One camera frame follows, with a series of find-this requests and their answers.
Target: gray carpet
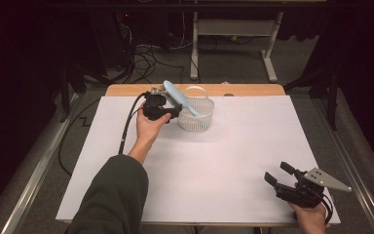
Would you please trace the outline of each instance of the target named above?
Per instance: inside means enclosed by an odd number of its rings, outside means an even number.
[[[256,39],[245,45],[218,42],[216,50],[213,50],[215,44],[210,39],[205,39],[200,44],[199,69],[201,82],[269,83],[263,61],[259,56],[260,50],[267,45],[266,42],[266,39]],[[316,40],[307,40],[303,43],[292,39],[289,41],[278,41],[272,53],[272,60],[280,84],[287,84],[302,74],[315,43]],[[171,64],[172,66],[156,63],[155,70],[147,78],[148,80],[140,80],[138,83],[162,83],[166,79],[173,83],[199,82],[189,79],[189,49],[176,51],[154,49],[154,53],[160,62]],[[181,66],[184,66],[183,73],[181,73]],[[146,61],[144,63],[141,61],[138,64],[139,73],[134,72],[131,78],[132,81],[142,75],[142,67],[148,67]],[[327,123],[323,121],[323,116],[319,110],[321,105],[318,102],[321,102],[321,100],[310,99],[306,91],[306,88],[295,89],[289,94],[292,97],[318,165],[345,183],[351,183],[351,178],[346,172],[346,166],[340,156],[340,148],[335,144],[332,134],[328,131]],[[89,90],[82,96],[75,113],[80,112],[102,97],[104,93],[105,88],[90,86]],[[78,118],[71,125],[65,136],[60,150],[60,158],[62,164],[69,172],[73,172],[82,145],[90,129],[86,124],[89,124],[94,117],[96,106],[97,103],[85,110],[80,117],[87,117],[86,122],[84,122],[84,119]],[[343,142],[344,150],[349,152],[363,183],[369,194],[374,198],[374,154],[361,134],[360,128],[355,122],[341,92],[338,96],[336,120],[337,134]],[[45,145],[52,140],[54,133],[52,133],[51,124],[56,125],[56,120],[50,123],[46,132],[38,139],[37,144]],[[19,195],[27,184],[28,178],[35,169],[40,155],[42,155],[40,147],[36,146],[36,149],[31,150],[6,192],[0,198],[0,233]],[[62,170],[56,154],[32,206],[23,223],[19,226],[19,233],[64,233],[67,224],[56,221],[55,217],[68,181],[69,175]],[[357,193],[345,193],[336,190],[330,190],[330,193],[341,217],[342,224],[329,228],[327,233],[374,233],[372,222],[369,221],[369,216],[362,207]],[[300,233],[300,230],[298,228],[273,228],[272,233]]]

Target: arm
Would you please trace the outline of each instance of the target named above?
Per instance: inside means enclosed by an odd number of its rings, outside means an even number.
[[[325,233],[324,219],[326,216],[326,208],[322,204],[318,204],[313,209],[301,208],[292,203],[288,204],[296,212],[299,226],[305,234]]]
[[[137,233],[148,191],[142,163],[169,117],[150,121],[138,111],[137,140],[129,156],[111,157],[97,173],[68,233]]]

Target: white basket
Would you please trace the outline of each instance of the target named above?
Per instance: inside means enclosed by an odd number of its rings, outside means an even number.
[[[184,91],[198,89],[202,90],[205,97],[187,97],[190,105],[199,112],[199,116],[193,116],[187,108],[183,108],[178,116],[178,125],[187,131],[199,132],[208,129],[211,125],[212,113],[214,110],[214,101],[208,98],[205,89],[198,86],[191,86]]]

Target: dark sleeve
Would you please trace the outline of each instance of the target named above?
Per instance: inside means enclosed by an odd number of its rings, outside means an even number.
[[[142,165],[111,157],[93,178],[68,233],[137,233],[148,191]]]

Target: white paper sheet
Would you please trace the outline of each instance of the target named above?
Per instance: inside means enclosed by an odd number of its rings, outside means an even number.
[[[301,171],[317,166],[289,97],[211,97],[212,124],[204,132],[163,126],[144,168],[149,192],[143,222],[294,223],[292,209],[264,180],[296,181],[282,161]],[[78,211],[93,177],[116,155],[135,97],[103,97],[56,219]],[[131,120],[124,152],[135,142]],[[336,211],[330,223],[340,223]]]

